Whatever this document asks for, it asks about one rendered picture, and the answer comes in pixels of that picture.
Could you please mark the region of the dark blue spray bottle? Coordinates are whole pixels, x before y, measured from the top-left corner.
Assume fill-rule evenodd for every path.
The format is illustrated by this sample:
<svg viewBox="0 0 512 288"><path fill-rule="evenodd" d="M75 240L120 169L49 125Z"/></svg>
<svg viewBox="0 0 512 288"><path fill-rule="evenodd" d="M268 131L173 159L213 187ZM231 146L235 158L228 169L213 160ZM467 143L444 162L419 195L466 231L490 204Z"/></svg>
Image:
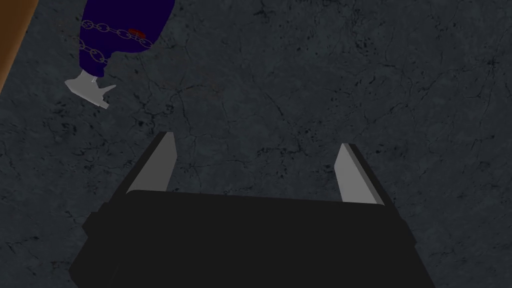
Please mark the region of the dark blue spray bottle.
<svg viewBox="0 0 512 288"><path fill-rule="evenodd" d="M100 88L116 53L142 53L161 36L176 0L87 0L80 21L78 58L81 73L65 81L69 90L88 102L107 109L104 94L113 85Z"/></svg>

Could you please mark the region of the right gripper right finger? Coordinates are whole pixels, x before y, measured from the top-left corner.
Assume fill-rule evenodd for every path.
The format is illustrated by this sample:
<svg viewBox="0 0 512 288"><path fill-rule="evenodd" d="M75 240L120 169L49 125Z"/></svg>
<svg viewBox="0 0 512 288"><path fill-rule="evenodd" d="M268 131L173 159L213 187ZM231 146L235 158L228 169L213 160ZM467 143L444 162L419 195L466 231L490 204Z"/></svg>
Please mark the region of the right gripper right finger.
<svg viewBox="0 0 512 288"><path fill-rule="evenodd" d="M361 203L393 207L376 174L358 147L353 143L340 145L334 171L341 200L344 203Z"/></svg>

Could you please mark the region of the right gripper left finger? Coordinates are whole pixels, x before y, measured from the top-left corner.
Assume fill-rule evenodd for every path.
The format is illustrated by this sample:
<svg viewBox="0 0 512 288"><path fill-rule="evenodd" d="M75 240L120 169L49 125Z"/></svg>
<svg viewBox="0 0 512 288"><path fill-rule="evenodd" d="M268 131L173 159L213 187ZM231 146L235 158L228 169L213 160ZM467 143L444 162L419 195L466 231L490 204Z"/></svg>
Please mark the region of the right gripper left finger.
<svg viewBox="0 0 512 288"><path fill-rule="evenodd" d="M165 191L177 161L173 132L158 132L115 190L116 196L134 190Z"/></svg>

